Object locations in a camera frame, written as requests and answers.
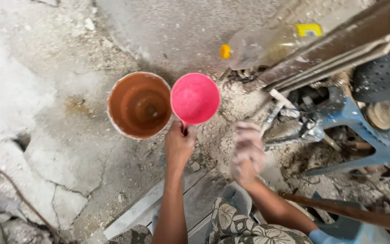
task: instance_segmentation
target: plaster-covered hand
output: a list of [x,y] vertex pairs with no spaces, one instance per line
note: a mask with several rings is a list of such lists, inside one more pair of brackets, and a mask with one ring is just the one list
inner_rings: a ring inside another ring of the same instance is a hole
[[183,171],[188,159],[193,153],[197,129],[195,126],[188,127],[188,135],[181,132],[183,124],[174,121],[165,136],[165,153],[167,170]]
[[239,122],[233,136],[236,148],[231,159],[231,176],[242,186],[252,183],[264,168],[263,141],[260,127]]

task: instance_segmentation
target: person's left hand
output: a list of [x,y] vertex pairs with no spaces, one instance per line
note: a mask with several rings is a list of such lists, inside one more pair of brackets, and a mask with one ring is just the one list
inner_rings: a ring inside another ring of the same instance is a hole
[[184,136],[181,132],[183,124],[181,121],[174,121],[165,136],[165,153],[167,170],[177,170],[183,172],[183,169],[193,153],[197,129],[195,126],[188,127],[188,135]]
[[236,148],[231,159],[231,176],[245,188],[264,168],[263,141],[258,125],[239,122],[233,136]]

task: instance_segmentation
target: wooden stick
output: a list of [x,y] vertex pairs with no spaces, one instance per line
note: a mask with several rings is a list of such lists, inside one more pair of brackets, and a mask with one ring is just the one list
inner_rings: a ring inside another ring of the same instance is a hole
[[390,214],[372,213],[357,208],[341,207],[335,203],[328,201],[318,201],[307,197],[300,197],[281,193],[280,196],[286,200],[290,200],[305,206],[326,210],[329,213],[338,214],[357,221],[365,222],[372,225],[378,225],[387,230],[390,230]]

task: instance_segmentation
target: yellow label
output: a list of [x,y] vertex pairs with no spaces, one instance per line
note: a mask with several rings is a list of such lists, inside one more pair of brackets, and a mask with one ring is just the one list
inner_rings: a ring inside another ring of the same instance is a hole
[[322,28],[319,24],[297,24],[299,36],[321,36]]

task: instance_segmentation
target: yellow bottle cap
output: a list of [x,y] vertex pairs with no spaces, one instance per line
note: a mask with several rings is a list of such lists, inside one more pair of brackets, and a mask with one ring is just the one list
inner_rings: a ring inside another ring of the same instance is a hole
[[228,44],[224,44],[221,46],[220,49],[221,58],[227,59],[231,56],[231,47]]

